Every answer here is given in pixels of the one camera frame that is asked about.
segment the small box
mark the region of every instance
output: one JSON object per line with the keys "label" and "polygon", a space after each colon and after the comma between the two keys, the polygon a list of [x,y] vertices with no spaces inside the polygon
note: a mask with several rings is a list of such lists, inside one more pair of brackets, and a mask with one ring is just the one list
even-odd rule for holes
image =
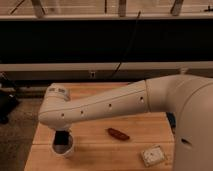
{"label": "small box", "polygon": [[160,146],[153,146],[141,152],[144,164],[150,167],[166,160],[166,156]]}

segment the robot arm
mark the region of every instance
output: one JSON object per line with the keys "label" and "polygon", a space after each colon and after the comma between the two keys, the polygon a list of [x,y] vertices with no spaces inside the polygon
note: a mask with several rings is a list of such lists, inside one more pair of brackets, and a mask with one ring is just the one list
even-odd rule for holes
{"label": "robot arm", "polygon": [[[213,79],[189,75],[139,81],[80,100],[70,100],[68,89],[52,84],[46,91],[39,121],[68,136],[75,122],[148,111],[171,112],[177,121],[173,170],[200,171],[205,165],[212,171],[213,153],[207,148],[213,144],[212,94]],[[72,149],[70,143],[63,145],[67,147],[62,155]],[[205,154],[202,162],[198,161],[201,154]]]}

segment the toy sausage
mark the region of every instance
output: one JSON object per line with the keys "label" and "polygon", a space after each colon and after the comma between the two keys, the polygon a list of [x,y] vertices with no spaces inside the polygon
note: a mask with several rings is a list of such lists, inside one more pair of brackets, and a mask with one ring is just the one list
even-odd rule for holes
{"label": "toy sausage", "polygon": [[109,135],[111,135],[112,137],[118,139],[118,140],[122,140],[122,141],[126,141],[129,140],[130,137],[116,129],[113,128],[108,128],[107,132],[109,133]]}

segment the black wall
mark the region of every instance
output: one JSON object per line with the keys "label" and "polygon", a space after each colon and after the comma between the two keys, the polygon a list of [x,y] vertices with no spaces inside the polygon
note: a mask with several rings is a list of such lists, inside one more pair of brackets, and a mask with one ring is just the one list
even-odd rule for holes
{"label": "black wall", "polygon": [[0,21],[2,63],[213,60],[212,41],[207,19]]}

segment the wooden table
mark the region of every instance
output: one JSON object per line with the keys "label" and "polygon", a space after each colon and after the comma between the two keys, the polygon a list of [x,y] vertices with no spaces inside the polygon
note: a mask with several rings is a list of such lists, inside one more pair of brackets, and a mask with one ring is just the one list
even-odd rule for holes
{"label": "wooden table", "polygon": [[[72,99],[90,96],[125,85],[125,83],[65,84]],[[128,142],[108,135],[113,127],[128,134]],[[86,121],[72,125],[75,153],[70,158],[57,156],[51,144],[54,131],[38,125],[25,171],[171,171],[174,138],[164,113],[138,114],[110,119]],[[145,168],[140,151],[161,145],[167,160]]]}

